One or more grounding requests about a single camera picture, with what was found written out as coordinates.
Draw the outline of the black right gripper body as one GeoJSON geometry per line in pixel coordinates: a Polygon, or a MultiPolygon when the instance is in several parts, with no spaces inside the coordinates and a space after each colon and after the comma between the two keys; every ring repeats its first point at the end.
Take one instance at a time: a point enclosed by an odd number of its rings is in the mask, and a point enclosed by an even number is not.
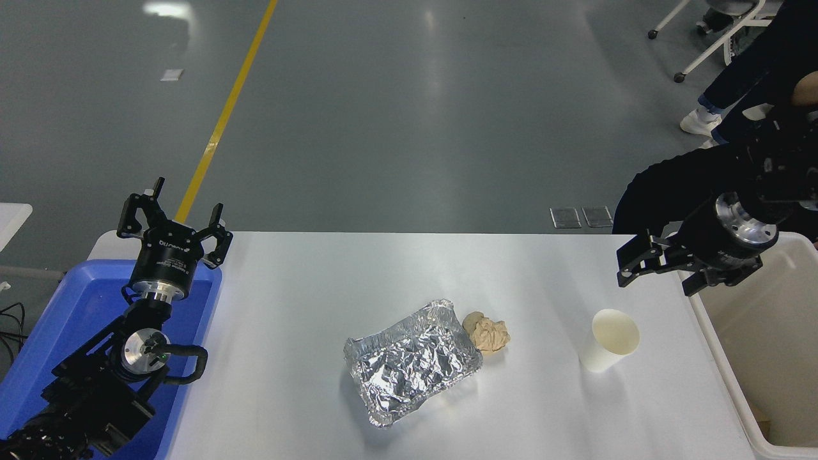
{"type": "Polygon", "coordinates": [[[765,222],[740,203],[704,203],[684,219],[677,244],[688,251],[688,267],[681,270],[733,269],[765,251],[765,222]]]}

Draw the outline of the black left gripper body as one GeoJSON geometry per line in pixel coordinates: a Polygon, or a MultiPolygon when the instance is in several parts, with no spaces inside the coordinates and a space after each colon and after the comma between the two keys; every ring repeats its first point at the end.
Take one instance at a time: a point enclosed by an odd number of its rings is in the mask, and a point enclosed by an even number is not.
{"type": "Polygon", "coordinates": [[[141,239],[130,288],[143,297],[160,292],[162,298],[186,298],[203,256],[201,239],[193,228],[178,222],[150,227],[141,239]]]}

